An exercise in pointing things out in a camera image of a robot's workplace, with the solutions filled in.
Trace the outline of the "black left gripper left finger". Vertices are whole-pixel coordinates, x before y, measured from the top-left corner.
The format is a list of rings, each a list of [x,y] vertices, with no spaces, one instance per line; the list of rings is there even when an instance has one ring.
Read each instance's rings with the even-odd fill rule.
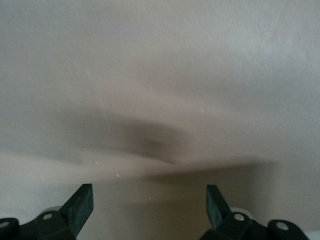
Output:
[[[0,220],[2,240],[75,240],[94,210],[93,185],[82,184],[62,205],[43,210],[20,224],[13,217]]]

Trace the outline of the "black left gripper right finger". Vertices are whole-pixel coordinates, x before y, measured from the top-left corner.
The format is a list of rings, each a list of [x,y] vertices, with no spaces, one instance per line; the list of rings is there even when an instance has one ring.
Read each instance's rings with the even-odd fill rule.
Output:
[[[232,211],[216,185],[206,186],[206,213],[211,225],[201,240],[307,240],[294,223],[275,219],[266,226],[247,214]]]

